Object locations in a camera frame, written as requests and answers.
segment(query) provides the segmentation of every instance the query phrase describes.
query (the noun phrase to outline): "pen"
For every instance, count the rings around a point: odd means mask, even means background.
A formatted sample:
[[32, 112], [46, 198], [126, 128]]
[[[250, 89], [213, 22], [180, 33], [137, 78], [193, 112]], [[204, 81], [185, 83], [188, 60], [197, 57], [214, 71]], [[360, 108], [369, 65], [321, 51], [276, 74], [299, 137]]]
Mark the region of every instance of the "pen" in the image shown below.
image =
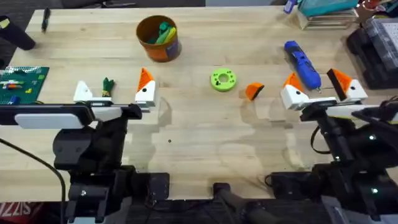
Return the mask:
[[49, 17], [51, 15], [51, 10], [49, 8], [44, 9], [44, 17], [42, 23], [42, 32], [45, 33], [47, 27], [49, 26]]

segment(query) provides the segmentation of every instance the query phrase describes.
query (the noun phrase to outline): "blue glue gun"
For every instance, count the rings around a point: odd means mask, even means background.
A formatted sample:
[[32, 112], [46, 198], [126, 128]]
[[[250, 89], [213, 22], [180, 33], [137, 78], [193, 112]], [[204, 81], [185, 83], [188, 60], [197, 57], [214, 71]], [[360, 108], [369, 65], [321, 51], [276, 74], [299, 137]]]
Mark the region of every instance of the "blue glue gun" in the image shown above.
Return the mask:
[[296, 43], [296, 41], [288, 41], [285, 44], [285, 51], [288, 53], [290, 61], [304, 85], [309, 90], [318, 90], [321, 88], [321, 77], [315, 71], [310, 59], [305, 55], [304, 51]]

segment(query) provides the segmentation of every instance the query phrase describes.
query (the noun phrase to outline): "orange cup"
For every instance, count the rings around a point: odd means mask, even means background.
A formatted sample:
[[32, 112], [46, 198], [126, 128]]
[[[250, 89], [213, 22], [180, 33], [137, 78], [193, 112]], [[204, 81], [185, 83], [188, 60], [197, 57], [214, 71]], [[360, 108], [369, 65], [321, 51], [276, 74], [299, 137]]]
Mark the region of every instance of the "orange cup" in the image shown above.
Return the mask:
[[[167, 22], [175, 27], [174, 36], [163, 44], [148, 44], [148, 40], [159, 36], [159, 26], [162, 22]], [[142, 20], [137, 26], [137, 38], [144, 47], [147, 55], [156, 62], [169, 62], [178, 57], [181, 46], [178, 41], [177, 26], [174, 21], [167, 16], [150, 16]]]

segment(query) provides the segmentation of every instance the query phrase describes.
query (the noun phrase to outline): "green ring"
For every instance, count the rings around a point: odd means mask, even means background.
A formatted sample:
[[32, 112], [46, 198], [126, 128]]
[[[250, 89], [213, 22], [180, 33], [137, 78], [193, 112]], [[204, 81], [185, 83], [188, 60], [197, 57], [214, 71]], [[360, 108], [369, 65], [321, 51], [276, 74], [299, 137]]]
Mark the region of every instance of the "green ring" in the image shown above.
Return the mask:
[[[221, 82], [220, 77], [228, 76], [227, 82]], [[210, 83], [217, 91], [230, 91], [236, 85], [236, 75], [228, 68], [215, 70], [210, 76]]]

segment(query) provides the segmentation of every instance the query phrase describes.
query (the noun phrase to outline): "wooden table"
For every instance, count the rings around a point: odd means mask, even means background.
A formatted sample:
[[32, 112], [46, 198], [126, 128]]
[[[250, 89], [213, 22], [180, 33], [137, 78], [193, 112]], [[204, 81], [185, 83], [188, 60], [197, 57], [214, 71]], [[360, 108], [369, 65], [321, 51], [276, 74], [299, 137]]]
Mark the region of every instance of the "wooden table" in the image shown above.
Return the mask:
[[[151, 61], [135, 29], [143, 18], [163, 14], [178, 26], [182, 53], [169, 63]], [[213, 182], [229, 182], [242, 197], [271, 197], [263, 177], [273, 171], [310, 169], [329, 156], [310, 148], [314, 123], [300, 123], [279, 97], [292, 72], [283, 45], [296, 40], [322, 75], [330, 68], [357, 77], [345, 47], [351, 30], [302, 31], [294, 13], [282, 7], [53, 10], [42, 34], [43, 11], [35, 11], [27, 32], [34, 50], [17, 50], [11, 65], [49, 66], [39, 100], [71, 103], [78, 80], [101, 92], [104, 77], [116, 80], [115, 103], [134, 100], [141, 67], [158, 81], [159, 112], [129, 125], [123, 163], [140, 172], [168, 172], [170, 198], [209, 198]], [[226, 93], [210, 87], [209, 76], [226, 67], [238, 84]], [[265, 88], [254, 102], [244, 97], [251, 82]], [[325, 90], [324, 95], [333, 94]], [[367, 103], [380, 103], [394, 91], [368, 91]], [[0, 136], [53, 163], [58, 130], [1, 127]], [[325, 149], [318, 136], [315, 146]], [[398, 172], [392, 172], [398, 179]], [[44, 166], [12, 149], [0, 148], [0, 201], [59, 200], [58, 179]]]

